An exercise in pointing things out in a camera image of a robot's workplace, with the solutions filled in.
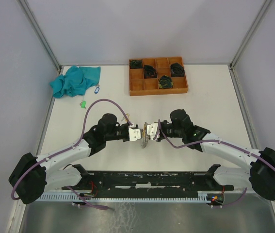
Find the metal keyring organizer yellow handle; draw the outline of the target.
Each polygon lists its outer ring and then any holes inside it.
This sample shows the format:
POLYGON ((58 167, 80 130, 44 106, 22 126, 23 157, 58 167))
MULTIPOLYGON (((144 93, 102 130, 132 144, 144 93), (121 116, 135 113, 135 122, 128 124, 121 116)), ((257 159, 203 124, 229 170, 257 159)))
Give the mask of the metal keyring organizer yellow handle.
POLYGON ((148 126, 148 123, 145 122, 144 126, 143 126, 143 130, 142 130, 142 145, 141 145, 141 147, 143 149, 147 146, 148 141, 149 141, 149 135, 147 133, 147 126, 148 126))

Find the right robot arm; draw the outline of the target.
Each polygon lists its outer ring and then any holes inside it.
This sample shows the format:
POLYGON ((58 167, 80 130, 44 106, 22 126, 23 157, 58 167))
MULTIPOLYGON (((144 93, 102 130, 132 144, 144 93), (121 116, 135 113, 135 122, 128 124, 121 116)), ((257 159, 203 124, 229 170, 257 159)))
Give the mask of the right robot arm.
POLYGON ((219 165, 207 175, 204 179, 208 189, 232 185, 251 189, 264 199, 275 200, 275 150, 258 150, 224 140, 210 130, 195 125, 183 109, 174 110, 170 119, 170 122, 158 121, 149 126, 149 138, 156 141, 180 138, 183 142, 180 148, 188 147, 215 155, 236 165, 236 168, 219 165))

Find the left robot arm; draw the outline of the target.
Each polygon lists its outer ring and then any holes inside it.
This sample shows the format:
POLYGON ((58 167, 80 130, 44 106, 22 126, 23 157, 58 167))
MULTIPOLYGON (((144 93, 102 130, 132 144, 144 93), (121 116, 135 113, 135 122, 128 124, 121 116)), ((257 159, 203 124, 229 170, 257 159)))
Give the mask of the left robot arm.
POLYGON ((119 125, 115 115, 104 114, 97 125, 70 146, 49 154, 24 154, 8 181, 13 187, 13 193, 24 204, 34 202, 50 189, 64 186, 85 189, 89 185, 87 175, 76 167, 67 171, 62 170, 62 167, 98 153, 106 147, 108 141, 136 141, 140 136, 140 129, 128 123, 119 125))

